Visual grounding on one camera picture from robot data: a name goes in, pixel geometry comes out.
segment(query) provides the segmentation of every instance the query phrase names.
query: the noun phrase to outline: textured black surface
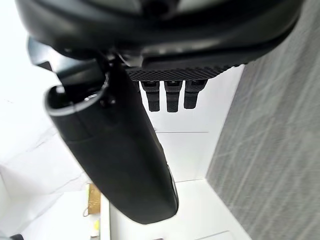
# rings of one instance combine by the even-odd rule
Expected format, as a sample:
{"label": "textured black surface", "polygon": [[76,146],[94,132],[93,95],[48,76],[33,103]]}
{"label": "textured black surface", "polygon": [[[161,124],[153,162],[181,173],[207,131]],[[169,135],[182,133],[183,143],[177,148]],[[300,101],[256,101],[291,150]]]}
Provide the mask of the textured black surface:
{"label": "textured black surface", "polygon": [[194,81],[212,79],[232,66],[188,67],[168,70],[127,69],[132,81]]}

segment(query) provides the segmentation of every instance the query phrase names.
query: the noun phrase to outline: white wall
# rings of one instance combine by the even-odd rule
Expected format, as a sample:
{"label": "white wall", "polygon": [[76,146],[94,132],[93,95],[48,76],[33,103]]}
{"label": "white wall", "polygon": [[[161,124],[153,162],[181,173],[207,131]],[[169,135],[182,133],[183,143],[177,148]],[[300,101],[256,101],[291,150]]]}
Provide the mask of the white wall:
{"label": "white wall", "polygon": [[0,171],[13,196],[81,189],[88,177],[60,140],[43,107],[57,77],[32,66],[15,1],[1,1]]}
{"label": "white wall", "polygon": [[11,202],[11,199],[10,199],[9,193],[7,191],[5,183],[3,182],[3,179],[0,174],[0,219],[2,218],[5,211],[7,210],[10,202]]}

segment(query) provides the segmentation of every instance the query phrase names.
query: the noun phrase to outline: white surface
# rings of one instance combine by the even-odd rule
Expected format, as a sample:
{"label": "white surface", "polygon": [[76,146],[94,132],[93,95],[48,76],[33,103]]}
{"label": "white surface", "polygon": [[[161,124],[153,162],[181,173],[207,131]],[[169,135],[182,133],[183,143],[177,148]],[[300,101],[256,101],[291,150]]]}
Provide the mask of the white surface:
{"label": "white surface", "polygon": [[0,173],[0,219],[10,204],[10,196]]}
{"label": "white surface", "polygon": [[89,240],[90,218],[86,191],[19,199],[0,221],[6,236],[22,234],[25,240]]}
{"label": "white surface", "polygon": [[11,196],[77,191],[89,181],[43,107],[57,77],[32,66],[15,1],[1,1],[0,172]]}
{"label": "white surface", "polygon": [[203,237],[197,240],[235,240],[231,232],[226,231],[218,234],[214,234],[211,236]]}
{"label": "white surface", "polygon": [[105,196],[101,195],[101,206],[100,206],[100,239],[110,240],[110,204]]}
{"label": "white surface", "polygon": [[175,182],[196,179],[210,135],[206,132],[157,133]]}
{"label": "white surface", "polygon": [[111,239],[197,240],[230,231],[234,240],[250,240],[206,180],[179,182],[176,187],[179,196],[178,213],[159,223],[141,225],[111,206]]}

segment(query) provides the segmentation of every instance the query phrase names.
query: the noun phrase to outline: black plastic housing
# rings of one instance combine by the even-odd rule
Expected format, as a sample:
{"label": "black plastic housing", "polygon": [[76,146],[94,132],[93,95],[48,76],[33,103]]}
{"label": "black plastic housing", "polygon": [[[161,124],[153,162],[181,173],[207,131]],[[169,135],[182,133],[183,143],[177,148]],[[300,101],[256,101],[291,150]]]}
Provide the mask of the black plastic housing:
{"label": "black plastic housing", "polygon": [[133,221],[159,222],[178,210],[174,180],[137,89],[124,70],[115,68],[96,95],[73,104],[53,87],[45,107],[109,201]]}

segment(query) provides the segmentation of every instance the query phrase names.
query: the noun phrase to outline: gray carpet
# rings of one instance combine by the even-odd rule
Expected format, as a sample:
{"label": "gray carpet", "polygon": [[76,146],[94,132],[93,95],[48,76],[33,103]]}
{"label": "gray carpet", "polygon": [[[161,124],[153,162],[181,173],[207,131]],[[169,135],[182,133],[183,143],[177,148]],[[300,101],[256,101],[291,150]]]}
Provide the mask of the gray carpet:
{"label": "gray carpet", "polygon": [[320,0],[245,67],[207,179],[253,240],[320,239]]}

